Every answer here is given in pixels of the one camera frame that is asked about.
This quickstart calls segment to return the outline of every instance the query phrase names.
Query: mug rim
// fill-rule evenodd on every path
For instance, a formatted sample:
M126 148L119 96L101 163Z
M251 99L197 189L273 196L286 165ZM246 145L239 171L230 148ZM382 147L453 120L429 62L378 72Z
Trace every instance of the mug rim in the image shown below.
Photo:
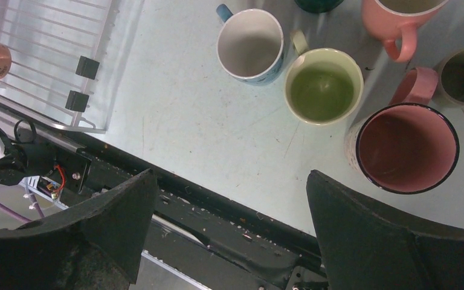
M437 114L445 122L445 124L449 127L449 130L453 134L454 143L456 144L456 154L454 155L453 164L451 165L451 168L449 169L449 171L447 171L447 173L443 176L443 178L440 179L435 184L433 184L433 185L431 185L431 186L429 186L427 188L424 188L424 189L421 189L421 190L416 190L416 191L413 191L413 192L401 192L399 190L394 190L392 188L388 188L388 187L383 186L380 183L376 182L370 176L370 174L367 173L367 170L364 168L364 166L362 165L362 162L360 160L360 153L359 153L360 152L360 150L359 150L360 149L360 135L362 134L362 132L364 132L364 129L367 127L369 122L372 119L374 119L376 116L378 116L380 113L382 113L382 112L384 112L384 111L386 111L388 109L391 109L393 107L397 107L397 106L418 106L418 107L425 108L425 109ZM390 106L386 106L384 108L381 108L380 110L378 110L377 112L372 114L369 118L367 118L367 120L364 122L364 124L362 124L362 127L360 127L360 130L358 131L357 139L355 141L355 158L356 158L356 161L358 163L358 167L360 168L360 171L362 171L362 174L370 182L372 182L374 185L376 185L377 187L379 187L379 188L381 188L381 189L383 189L383 190L385 190L387 192L392 192L392 193L396 193L396 194L399 194L399 195L416 195L416 194L427 192L429 190L432 190L432 189L436 188L437 186L441 185L446 179L448 179L449 176L453 173L453 171L456 168L456 165L458 163L458 159L460 158L460 138L458 137L458 133L456 132L455 128L453 127L453 124L439 111L433 109L432 107L429 107L429 106L423 105L423 104L419 104L419 103L399 103L399 104L390 105Z
M439 63L439 66L438 66L438 69L437 69L437 73L438 73L438 76L439 76L439 82L437 84L437 90L440 89L440 91L442 91L445 95L445 97L451 102L451 103L454 103L456 105L459 105L460 107L464 108L464 101L460 101L460 100L457 100L455 98L453 98L446 90L445 88L443 87L443 84L442 84L442 73L443 73L443 69L445 68L445 66L449 63L449 61L451 59L453 59L453 57L456 57L458 54L460 53L464 53L464 48L462 48L461 50L455 50L454 52L452 52L451 54L447 55L446 57L444 57L444 59L442 59L442 61L440 61Z
M262 72L254 75L254 76L242 77L242 76L238 76L237 74L234 74L231 71L229 71L228 68L226 68L225 65L223 64L223 62L221 61L221 58L220 58L220 55L219 55L219 41L221 39L221 34L223 33L223 30L227 26L227 23L228 22L230 23L231 19L234 19L234 18L236 18L237 16L239 16L241 14L244 14L244 13L247 13L247 12L252 12L252 11L264 13L264 14L268 15L272 20L275 21L275 23L277 24L277 27L279 29L279 32L280 32L280 48L279 48L279 53L277 54L277 57L273 60L273 63L270 64L270 66L267 69L263 70ZM219 30L219 34L217 35L216 54L217 54L217 59L218 59L220 65L221 65L221 67L229 75L231 75L231 76L233 76L233 77L235 77L237 79L241 79L241 80L251 80L251 79L255 79L255 78L258 78L258 77L266 74L268 71L270 71L277 64L278 60L282 56L283 46L284 46L283 30L282 30L282 26L280 25L280 22L278 21L278 19L275 16L273 16L273 14L267 12L266 10L262 10L262 9L258 9L258 8L251 8L251 9L246 9L246 10L242 10L240 12L237 12L236 14L232 15L229 19L227 19L227 21L225 23L223 23L223 26L221 27L221 29Z
M355 104L351 107L351 109L349 111L344 112L338 118L336 118L334 120L331 120L331 121L315 121L315 120L311 120L311 119L309 119L307 117L301 116L299 113L297 113L295 111L295 109L291 106L291 104L289 104L289 96L287 94L287 81L289 80L289 73L294 69L294 66L296 65L296 61L298 61L299 58L304 57L307 54L319 53L321 51L333 51L334 53L338 53L339 55L345 56L346 59L348 59L349 61L351 61L352 64L355 65L356 71L358 72L358 75L359 75L359 79L361 80L360 81L360 88L359 88L359 91L358 91L358 98L356 98ZM316 49L313 49L313 50L306 51L302 55L298 56L291 63L291 66L289 66L289 68L287 69L287 73L286 73L286 76L285 76L284 92L283 93L284 93L284 96L285 96L285 103L287 104L287 107L289 107L289 110L291 110L292 114L295 115L298 119L300 119L301 121L304 121L307 124L312 124L312 125L318 125L318 126L330 125L330 124L334 124L334 123L337 123L337 122L345 119L358 107L358 104L360 103L360 100L362 99L362 95L364 93L364 75L362 74L362 70L360 69L360 66L358 66L358 64L356 63L355 59L353 59L353 57L351 57L349 54L345 53L344 51L336 50L334 48L326 48L326 47L324 47L324 48L316 48Z
M401 12L397 12L397 11L394 11L390 8L388 8L387 6L385 6L381 0L375 0L376 3L381 7L383 8L383 10L385 10L386 12L389 12L391 14L394 14L394 15L398 15L398 16L403 16L403 17L415 17L415 16L422 16L422 15L426 15L426 14L429 14L431 12L434 12L440 8L442 8L447 2L449 2L449 0L444 0L442 3L440 3L439 5L431 8L431 9L428 9L426 11L422 11L422 12L418 12L418 13L401 13Z

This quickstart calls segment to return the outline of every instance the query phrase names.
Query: table surface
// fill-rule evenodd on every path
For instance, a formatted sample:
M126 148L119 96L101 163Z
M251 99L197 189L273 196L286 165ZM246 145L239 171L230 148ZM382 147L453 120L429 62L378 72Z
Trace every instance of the table surface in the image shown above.
M411 196L385 192L351 169L343 153L349 127L384 107L408 69L433 67L464 47L463 1L451 0L420 29L411 62L393 63L366 33L360 0L345 0L321 15L300 10L292 0L225 0L232 12L261 8L272 13L286 44L289 32L299 28L311 48L335 48L357 61L365 79L361 105L329 126L300 122L285 104L285 71L296 58L290 45L284 72L270 85L246 85L221 68L216 38L222 22L215 13L220 3L148 0L137 12L135 31L114 32L134 38L109 129L93 136L312 235L305 190L312 169L411 214L464 228L464 116L459 109L440 109L456 128L461 150L453 174L434 190ZM118 15L116 21L120 27L131 20Z

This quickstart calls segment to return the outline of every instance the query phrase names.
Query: blue mug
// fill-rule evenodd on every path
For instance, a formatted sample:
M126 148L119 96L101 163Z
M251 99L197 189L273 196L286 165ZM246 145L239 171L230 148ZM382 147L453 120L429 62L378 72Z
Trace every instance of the blue mug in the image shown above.
M250 85L265 85L276 79L284 58L278 20L261 9L232 14L225 4L216 12L224 22L217 39L217 56L223 69Z

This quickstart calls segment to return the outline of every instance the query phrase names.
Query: white wire rack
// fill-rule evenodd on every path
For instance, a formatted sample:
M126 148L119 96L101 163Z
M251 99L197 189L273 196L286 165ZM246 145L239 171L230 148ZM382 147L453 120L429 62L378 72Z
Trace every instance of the white wire rack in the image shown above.
M12 65L0 80L0 103L49 126L104 133L114 99L95 94L95 80L76 74L81 56L106 55L115 0L0 0L0 43ZM84 112L65 107L70 91L89 95Z

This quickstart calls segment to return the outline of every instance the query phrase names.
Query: stain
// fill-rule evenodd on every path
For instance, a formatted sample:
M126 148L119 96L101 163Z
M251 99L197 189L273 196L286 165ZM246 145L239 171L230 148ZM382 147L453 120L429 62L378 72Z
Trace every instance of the stain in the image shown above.
M182 200L185 204L191 204L191 203L189 203L189 201L185 200L184 198L179 198L179 197L177 197L177 199Z
M294 129L294 133L292 134L291 142L289 142L289 145L287 146L287 149L285 150L285 154L283 155L284 159L285 156L287 155L287 152L289 151L289 148L291 147L292 141L294 140L294 136L296 135L296 132L298 131L298 128L300 127L300 123L298 122L298 125L296 126L296 129Z
M247 242L249 242L249 243L251 243L251 242L253 241L253 239L252 239L249 235L247 235L247 234L243 234L243 238L245 238L245 240L246 240Z
M143 120L141 123L141 156L144 156L144 154L145 154L145 116L143 116Z
M270 113L267 113L266 115L264 115L263 117L253 121L251 124L249 124L246 128L249 128L249 127L253 127L255 124L257 124L258 122L264 120L265 118L271 116L272 114L275 114L278 110L280 110L281 108L283 108L284 106L280 106L278 108L276 108L275 110L273 110L272 112Z
M412 61L413 59L410 59L408 62L407 62L407 66L405 66L405 73L408 71L408 67L410 66L410 62Z
M163 204L170 204L170 201L172 201L168 196L166 195L160 195L159 196L161 200L163 201Z

